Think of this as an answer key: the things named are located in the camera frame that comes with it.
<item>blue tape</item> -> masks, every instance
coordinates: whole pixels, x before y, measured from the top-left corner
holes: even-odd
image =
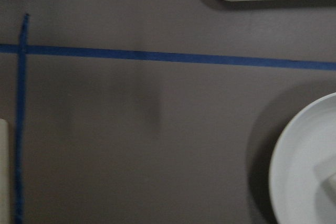
[[[25,96],[26,96],[26,51],[28,36],[29,15],[23,20],[20,42],[17,47],[17,93],[16,93],[16,134],[15,134],[15,224],[23,223],[24,195],[22,181],[22,152],[23,130],[25,119]]]
[[[0,52],[16,52],[16,45],[0,45]],[[197,54],[177,54],[170,52],[145,52],[94,48],[28,46],[28,54],[50,56],[74,56],[90,58],[111,58],[129,60],[153,60],[169,62],[188,62],[222,64],[254,67],[336,70],[336,62],[270,59],[239,56],[217,56]]]
[[[19,47],[17,45],[0,44],[0,52],[3,52],[3,53],[17,54],[18,48]]]

